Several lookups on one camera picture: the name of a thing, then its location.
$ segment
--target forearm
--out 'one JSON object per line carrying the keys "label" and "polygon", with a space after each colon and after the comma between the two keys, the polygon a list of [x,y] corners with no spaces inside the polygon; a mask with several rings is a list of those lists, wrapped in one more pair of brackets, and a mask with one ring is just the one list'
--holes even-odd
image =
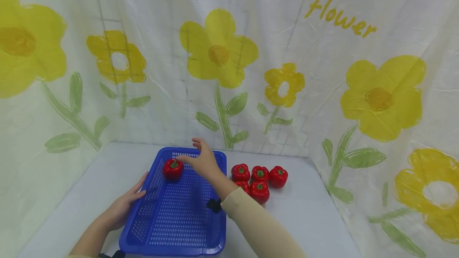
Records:
{"label": "forearm", "polygon": [[104,245],[108,233],[109,231],[106,230],[106,227],[104,227],[102,223],[96,219],[93,223],[91,223],[75,244],[75,247],[73,247],[70,255],[82,255],[97,258],[100,251],[102,251],[102,246]]}
{"label": "forearm", "polygon": [[227,178],[220,171],[215,172],[210,177],[206,178],[210,185],[215,189],[218,194],[218,197],[224,201],[230,193],[238,189],[238,186],[235,185],[229,178]]}
{"label": "forearm", "polygon": [[292,235],[242,189],[228,195],[223,209],[259,258],[304,258]]}

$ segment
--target white table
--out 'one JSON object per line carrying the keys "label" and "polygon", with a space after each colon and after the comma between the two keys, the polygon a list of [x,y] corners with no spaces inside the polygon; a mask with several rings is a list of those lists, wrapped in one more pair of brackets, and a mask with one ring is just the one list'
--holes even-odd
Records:
{"label": "white table", "polygon": [[[91,221],[150,170],[161,148],[134,143],[108,144],[18,257],[66,256]],[[361,258],[310,160],[232,151],[224,153],[228,174],[233,165],[242,162],[250,169],[255,165],[268,169],[281,165],[289,172],[287,185],[279,191],[271,190],[265,207],[295,237],[308,258]],[[109,235],[104,253],[111,256],[119,249],[120,234],[121,231],[117,231]],[[226,246],[218,257],[257,257],[231,220],[227,222]]]}

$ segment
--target bell pepper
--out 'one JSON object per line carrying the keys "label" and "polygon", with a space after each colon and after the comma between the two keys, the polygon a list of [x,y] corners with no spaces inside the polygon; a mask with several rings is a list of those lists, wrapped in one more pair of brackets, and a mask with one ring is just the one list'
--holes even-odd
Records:
{"label": "bell pepper", "polygon": [[269,200],[268,183],[252,182],[250,185],[250,196],[259,204],[265,204]]}
{"label": "bell pepper", "polygon": [[237,182],[234,182],[234,184],[242,188],[246,192],[246,194],[250,195],[248,182],[243,182],[242,180],[238,180]]}
{"label": "bell pepper", "polygon": [[252,180],[255,182],[268,182],[269,170],[266,167],[256,166],[252,168]]}
{"label": "bell pepper", "polygon": [[250,179],[249,167],[247,164],[237,164],[231,169],[233,182],[248,182]]}
{"label": "bell pepper", "polygon": [[166,180],[179,180],[183,172],[183,162],[177,159],[168,159],[163,166],[163,175]]}
{"label": "bell pepper", "polygon": [[284,185],[286,185],[288,178],[288,173],[286,170],[281,168],[280,166],[275,166],[270,172],[269,172],[269,184],[273,188],[283,188]]}

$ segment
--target fabric backdrop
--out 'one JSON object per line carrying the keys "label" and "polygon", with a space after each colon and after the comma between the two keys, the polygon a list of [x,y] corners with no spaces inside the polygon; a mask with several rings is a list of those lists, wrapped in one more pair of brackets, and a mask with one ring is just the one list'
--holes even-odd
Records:
{"label": "fabric backdrop", "polygon": [[365,258],[459,252],[459,0],[0,7],[4,257],[109,141],[191,137],[310,156]]}

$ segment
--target human hand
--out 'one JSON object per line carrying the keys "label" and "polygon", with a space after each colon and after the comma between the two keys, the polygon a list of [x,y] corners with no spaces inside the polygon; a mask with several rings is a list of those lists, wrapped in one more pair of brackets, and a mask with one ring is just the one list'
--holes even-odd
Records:
{"label": "human hand", "polygon": [[193,146],[200,151],[200,155],[197,158],[181,155],[178,156],[177,159],[190,164],[196,173],[206,180],[209,180],[213,176],[223,174],[220,168],[218,168],[217,161],[215,161],[214,152],[209,148],[206,141],[199,137],[194,137],[191,140],[193,141]]}
{"label": "human hand", "polygon": [[142,188],[147,175],[148,172],[144,173],[139,182],[128,192],[118,197],[95,222],[107,231],[114,231],[123,227],[126,224],[133,203],[144,197],[146,193],[146,191],[138,191]]}

